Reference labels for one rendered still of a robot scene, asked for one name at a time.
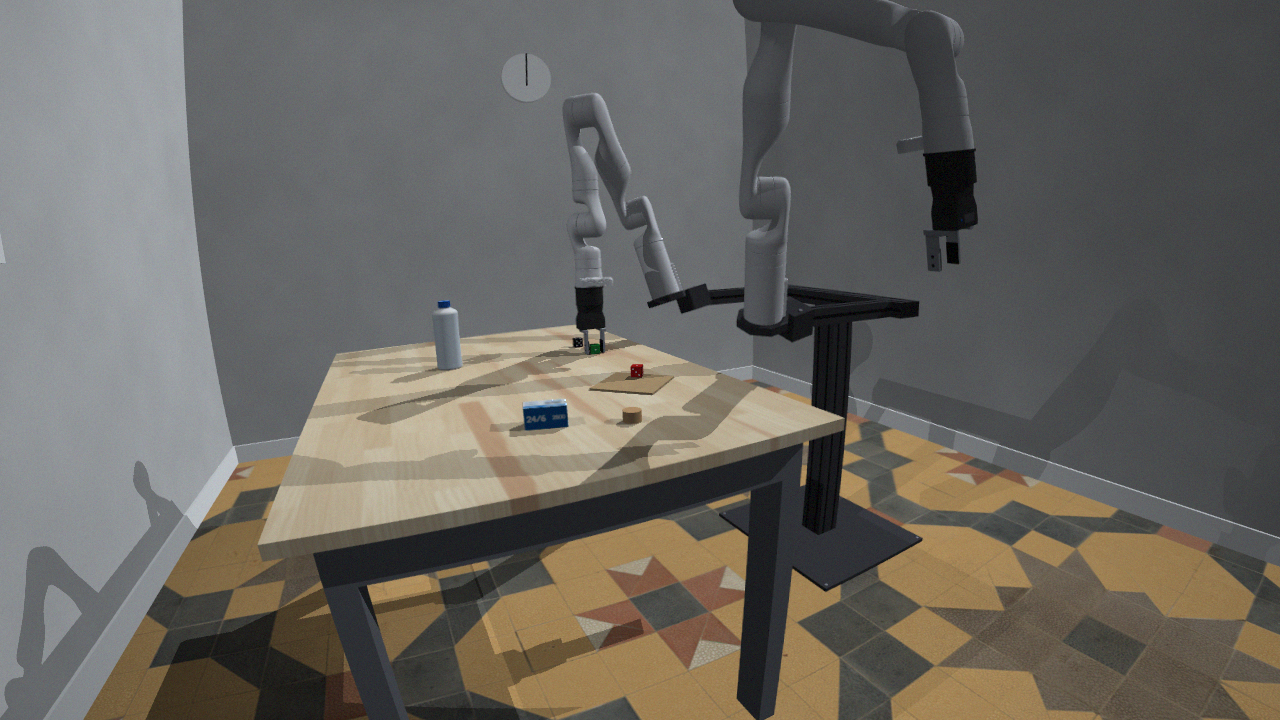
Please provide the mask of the grey bottle with blue cap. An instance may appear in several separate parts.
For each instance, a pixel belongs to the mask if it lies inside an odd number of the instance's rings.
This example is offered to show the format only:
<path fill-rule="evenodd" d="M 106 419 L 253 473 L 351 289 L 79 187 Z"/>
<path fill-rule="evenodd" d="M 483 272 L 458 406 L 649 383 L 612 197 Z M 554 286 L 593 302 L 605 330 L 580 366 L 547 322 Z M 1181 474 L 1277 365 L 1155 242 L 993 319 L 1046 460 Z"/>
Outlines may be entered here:
<path fill-rule="evenodd" d="M 438 301 L 438 307 L 433 313 L 436 366 L 439 370 L 458 369 L 462 366 L 458 313 L 451 307 L 451 300 Z"/>

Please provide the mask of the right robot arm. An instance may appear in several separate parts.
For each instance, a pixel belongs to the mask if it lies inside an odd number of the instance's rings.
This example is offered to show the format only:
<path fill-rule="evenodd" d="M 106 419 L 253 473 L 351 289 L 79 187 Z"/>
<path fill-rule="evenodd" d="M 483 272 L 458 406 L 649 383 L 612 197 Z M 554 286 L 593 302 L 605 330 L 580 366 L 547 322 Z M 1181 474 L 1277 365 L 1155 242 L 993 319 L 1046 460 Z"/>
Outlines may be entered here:
<path fill-rule="evenodd" d="M 563 104 L 563 122 L 572 170 L 573 202 L 585 204 L 589 209 L 571 214 L 567 222 L 575 269 L 602 268 L 600 249 L 589 246 L 584 240 L 600 237 L 605 232 L 605 217 L 598 195 L 598 170 L 622 225 L 627 231 L 646 225 L 646 231 L 634 241 L 634 249 L 652 300 L 682 291 L 675 264 L 669 263 L 660 238 L 650 201 L 641 196 L 625 202 L 631 170 L 614 135 L 603 97 L 599 94 L 567 97 Z M 588 127 L 595 127 L 599 135 L 595 165 L 580 137 L 580 129 Z"/>

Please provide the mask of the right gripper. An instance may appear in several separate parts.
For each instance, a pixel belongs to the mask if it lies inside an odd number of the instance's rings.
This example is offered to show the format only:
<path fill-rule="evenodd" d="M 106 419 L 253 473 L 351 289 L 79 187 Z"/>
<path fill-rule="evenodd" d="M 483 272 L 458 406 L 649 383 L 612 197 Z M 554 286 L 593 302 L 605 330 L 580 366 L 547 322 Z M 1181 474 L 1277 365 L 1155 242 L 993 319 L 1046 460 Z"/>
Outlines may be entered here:
<path fill-rule="evenodd" d="M 575 269 L 576 328 L 584 333 L 585 354 L 590 354 L 588 331 L 600 331 L 600 351 L 605 352 L 605 316 L 603 314 L 603 287 L 613 284 L 611 277 L 602 277 L 602 268 Z M 581 287 L 580 287 L 581 286 Z M 593 287 L 585 287 L 593 286 Z"/>

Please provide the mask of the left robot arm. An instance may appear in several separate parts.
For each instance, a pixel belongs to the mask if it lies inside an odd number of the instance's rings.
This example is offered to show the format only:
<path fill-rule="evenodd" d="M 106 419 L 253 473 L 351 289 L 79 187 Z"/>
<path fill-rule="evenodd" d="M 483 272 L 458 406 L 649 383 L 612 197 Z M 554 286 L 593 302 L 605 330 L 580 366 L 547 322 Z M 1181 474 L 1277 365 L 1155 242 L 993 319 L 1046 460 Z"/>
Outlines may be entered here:
<path fill-rule="evenodd" d="M 748 20 L 762 22 L 760 44 L 742 87 L 739 208 L 746 219 L 772 219 L 745 240 L 744 318 L 773 325 L 786 316 L 791 192 L 786 178 L 756 174 L 788 124 L 796 24 L 906 53 L 922 120 L 969 115 L 955 63 L 964 35 L 947 15 L 888 0 L 733 0 L 733 6 Z"/>

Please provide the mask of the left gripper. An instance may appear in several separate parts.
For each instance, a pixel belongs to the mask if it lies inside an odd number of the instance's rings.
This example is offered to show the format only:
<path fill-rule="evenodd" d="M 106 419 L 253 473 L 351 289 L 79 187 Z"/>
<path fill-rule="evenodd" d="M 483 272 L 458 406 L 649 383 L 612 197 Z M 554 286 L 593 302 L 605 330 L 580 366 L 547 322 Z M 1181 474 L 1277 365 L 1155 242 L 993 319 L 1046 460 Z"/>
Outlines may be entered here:
<path fill-rule="evenodd" d="M 959 231 L 973 229 L 978 224 L 973 195 L 977 183 L 977 149 L 969 117 L 922 120 L 922 136 L 899 140 L 896 146 L 899 154 L 924 149 L 927 183 L 933 197 L 933 229 L 923 231 L 928 272 L 942 272 L 941 236 L 946 236 L 947 241 L 947 263 L 960 264 Z"/>

